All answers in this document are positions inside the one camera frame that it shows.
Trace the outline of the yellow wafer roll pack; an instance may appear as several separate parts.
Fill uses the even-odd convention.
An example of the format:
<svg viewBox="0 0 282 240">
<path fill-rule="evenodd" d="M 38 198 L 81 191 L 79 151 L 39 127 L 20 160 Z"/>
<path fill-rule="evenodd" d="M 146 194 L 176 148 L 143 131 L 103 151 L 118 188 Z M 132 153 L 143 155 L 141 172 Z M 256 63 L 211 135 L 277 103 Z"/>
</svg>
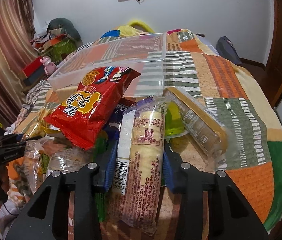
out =
<svg viewBox="0 0 282 240">
<path fill-rule="evenodd" d="M 108 206 L 111 217 L 150 235 L 157 228 L 168 104 L 145 98 L 124 113 Z"/>
</svg>

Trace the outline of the brown biscuit roll pack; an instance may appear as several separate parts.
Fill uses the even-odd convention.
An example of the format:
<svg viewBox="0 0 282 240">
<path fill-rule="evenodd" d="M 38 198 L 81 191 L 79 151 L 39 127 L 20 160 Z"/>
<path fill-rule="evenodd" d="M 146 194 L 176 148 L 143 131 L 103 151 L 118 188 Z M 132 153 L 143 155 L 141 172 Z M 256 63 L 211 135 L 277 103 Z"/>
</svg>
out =
<svg viewBox="0 0 282 240">
<path fill-rule="evenodd" d="M 185 129 L 193 137 L 205 155 L 220 157 L 228 149 L 228 131 L 207 107 L 181 87 L 169 87 L 163 95 L 176 103 Z"/>
</svg>

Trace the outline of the red chip bag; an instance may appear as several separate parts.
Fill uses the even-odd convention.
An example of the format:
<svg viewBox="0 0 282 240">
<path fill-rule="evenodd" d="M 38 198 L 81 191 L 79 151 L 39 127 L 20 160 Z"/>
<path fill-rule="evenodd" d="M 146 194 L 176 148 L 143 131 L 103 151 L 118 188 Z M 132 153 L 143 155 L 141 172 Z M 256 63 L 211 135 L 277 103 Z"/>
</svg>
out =
<svg viewBox="0 0 282 240">
<path fill-rule="evenodd" d="M 44 120 L 60 129 L 73 145 L 89 150 L 138 76 L 140 73 L 130 67 L 94 68 L 80 81 L 76 91 Z"/>
</svg>

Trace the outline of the green jelly cup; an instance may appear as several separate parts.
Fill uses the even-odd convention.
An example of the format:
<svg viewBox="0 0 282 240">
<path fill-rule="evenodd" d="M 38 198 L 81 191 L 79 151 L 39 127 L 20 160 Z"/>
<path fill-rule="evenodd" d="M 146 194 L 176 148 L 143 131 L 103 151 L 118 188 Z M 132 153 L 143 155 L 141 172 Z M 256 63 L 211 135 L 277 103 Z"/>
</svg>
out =
<svg viewBox="0 0 282 240">
<path fill-rule="evenodd" d="M 178 105 L 170 102 L 165 115 L 165 136 L 175 137 L 185 130 Z"/>
</svg>

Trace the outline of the clear plastic storage box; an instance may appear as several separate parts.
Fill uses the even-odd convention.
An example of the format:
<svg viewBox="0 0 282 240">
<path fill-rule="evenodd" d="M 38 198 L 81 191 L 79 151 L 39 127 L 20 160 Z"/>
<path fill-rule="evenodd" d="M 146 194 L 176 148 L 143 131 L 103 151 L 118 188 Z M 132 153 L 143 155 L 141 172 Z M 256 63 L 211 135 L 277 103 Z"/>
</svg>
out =
<svg viewBox="0 0 282 240">
<path fill-rule="evenodd" d="M 104 37 L 64 59 L 48 78 L 54 90 L 78 85 L 85 74 L 97 67 L 130 67 L 140 73 L 124 96 L 162 96 L 166 34 L 156 33 L 126 38 Z"/>
</svg>

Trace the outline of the clear wrapped pastry pack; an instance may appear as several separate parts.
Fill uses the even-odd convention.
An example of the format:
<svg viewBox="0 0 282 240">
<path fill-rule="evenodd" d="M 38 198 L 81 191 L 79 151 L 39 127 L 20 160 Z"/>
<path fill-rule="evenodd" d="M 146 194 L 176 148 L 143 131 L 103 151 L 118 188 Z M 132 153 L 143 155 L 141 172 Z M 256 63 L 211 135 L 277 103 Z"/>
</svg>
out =
<svg viewBox="0 0 282 240">
<path fill-rule="evenodd" d="M 55 170 L 63 174 L 78 171 L 82 166 L 93 161 L 93 151 L 73 147 L 64 140 L 44 137 L 27 142 L 23 172 L 29 188 L 35 193 L 44 180 Z"/>
</svg>

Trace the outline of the patchwork striped blanket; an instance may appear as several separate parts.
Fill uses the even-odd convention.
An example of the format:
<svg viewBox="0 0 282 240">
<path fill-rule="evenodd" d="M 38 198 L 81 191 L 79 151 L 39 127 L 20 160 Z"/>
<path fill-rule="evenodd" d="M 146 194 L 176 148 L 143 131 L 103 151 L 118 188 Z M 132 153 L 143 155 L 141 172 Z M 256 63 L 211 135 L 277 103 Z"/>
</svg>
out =
<svg viewBox="0 0 282 240">
<path fill-rule="evenodd" d="M 282 126 L 257 81 L 243 67 L 217 56 L 201 36 L 188 29 L 166 35 L 165 84 L 181 87 L 231 129 L 239 144 L 236 156 L 222 157 L 215 170 L 229 172 L 267 230 L 282 218 Z M 184 160 L 204 169 L 202 153 L 190 136 L 172 139 Z M 33 194 L 30 172 L 38 158 L 9 165 L 13 199 L 21 206 Z M 153 235 L 122 221 L 101 222 L 102 239 L 173 239 L 181 197 L 161 191 Z"/>
</svg>

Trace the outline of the red and black box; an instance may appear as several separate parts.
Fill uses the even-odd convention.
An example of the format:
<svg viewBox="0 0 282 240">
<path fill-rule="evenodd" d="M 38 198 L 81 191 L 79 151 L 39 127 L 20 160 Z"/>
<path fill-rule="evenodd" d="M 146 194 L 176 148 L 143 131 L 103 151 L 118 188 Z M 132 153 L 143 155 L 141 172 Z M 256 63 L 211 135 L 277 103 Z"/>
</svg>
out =
<svg viewBox="0 0 282 240">
<path fill-rule="evenodd" d="M 45 76 L 43 57 L 37 57 L 29 65 L 25 66 L 22 70 L 24 78 L 22 79 L 23 83 L 26 86 L 30 86 L 35 83 L 38 79 L 41 79 Z"/>
</svg>

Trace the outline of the pink plush toy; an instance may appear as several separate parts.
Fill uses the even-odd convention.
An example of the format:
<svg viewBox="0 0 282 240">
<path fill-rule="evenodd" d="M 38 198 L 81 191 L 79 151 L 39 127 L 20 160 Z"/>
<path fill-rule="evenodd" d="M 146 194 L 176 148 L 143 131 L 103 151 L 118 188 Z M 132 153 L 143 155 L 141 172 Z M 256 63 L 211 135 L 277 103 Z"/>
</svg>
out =
<svg viewBox="0 0 282 240">
<path fill-rule="evenodd" d="M 51 76 L 57 69 L 55 63 L 51 61 L 49 56 L 44 56 L 40 59 L 40 62 L 44 66 L 44 71 L 47 76 Z"/>
</svg>

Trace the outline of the striped brown curtain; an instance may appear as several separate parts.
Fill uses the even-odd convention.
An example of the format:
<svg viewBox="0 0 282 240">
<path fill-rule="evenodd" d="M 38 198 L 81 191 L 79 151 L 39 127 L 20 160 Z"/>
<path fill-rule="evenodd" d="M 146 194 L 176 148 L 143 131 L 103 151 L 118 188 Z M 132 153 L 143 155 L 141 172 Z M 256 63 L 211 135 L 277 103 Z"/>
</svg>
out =
<svg viewBox="0 0 282 240">
<path fill-rule="evenodd" d="M 23 68 L 37 58 L 32 0 L 0 0 L 0 121 L 13 123 L 25 102 Z"/>
</svg>

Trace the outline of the clutter pile with green bag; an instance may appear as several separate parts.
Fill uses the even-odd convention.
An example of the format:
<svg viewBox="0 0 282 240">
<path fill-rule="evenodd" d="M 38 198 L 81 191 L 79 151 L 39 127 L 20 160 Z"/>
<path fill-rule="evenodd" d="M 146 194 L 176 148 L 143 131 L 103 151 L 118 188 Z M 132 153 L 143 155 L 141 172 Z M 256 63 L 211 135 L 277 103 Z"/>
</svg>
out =
<svg viewBox="0 0 282 240">
<path fill-rule="evenodd" d="M 48 22 L 40 33 L 35 33 L 31 45 L 40 56 L 48 56 L 57 64 L 76 51 L 82 40 L 73 23 L 59 17 Z"/>
</svg>

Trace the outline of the grey bag on floor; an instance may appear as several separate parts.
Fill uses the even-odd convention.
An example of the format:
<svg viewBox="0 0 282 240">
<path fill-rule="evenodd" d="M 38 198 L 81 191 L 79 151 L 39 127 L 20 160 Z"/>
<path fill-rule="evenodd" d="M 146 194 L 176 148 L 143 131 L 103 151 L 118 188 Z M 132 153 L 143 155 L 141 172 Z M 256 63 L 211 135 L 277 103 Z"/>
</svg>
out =
<svg viewBox="0 0 282 240">
<path fill-rule="evenodd" d="M 242 62 L 229 38 L 226 36 L 222 36 L 218 39 L 216 43 L 216 50 L 218 51 L 219 55 L 233 64 L 238 66 L 242 65 Z"/>
</svg>

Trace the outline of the yellow pillow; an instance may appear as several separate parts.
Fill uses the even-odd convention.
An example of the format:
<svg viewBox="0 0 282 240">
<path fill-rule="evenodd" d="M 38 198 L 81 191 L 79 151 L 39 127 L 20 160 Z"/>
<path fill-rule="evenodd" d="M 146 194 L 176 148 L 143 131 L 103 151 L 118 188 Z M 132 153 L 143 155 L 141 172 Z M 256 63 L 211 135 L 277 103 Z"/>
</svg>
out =
<svg viewBox="0 0 282 240">
<path fill-rule="evenodd" d="M 155 33 L 150 26 L 140 20 L 132 20 L 126 25 L 119 26 L 117 30 L 120 31 L 120 37 L 134 37 Z"/>
</svg>

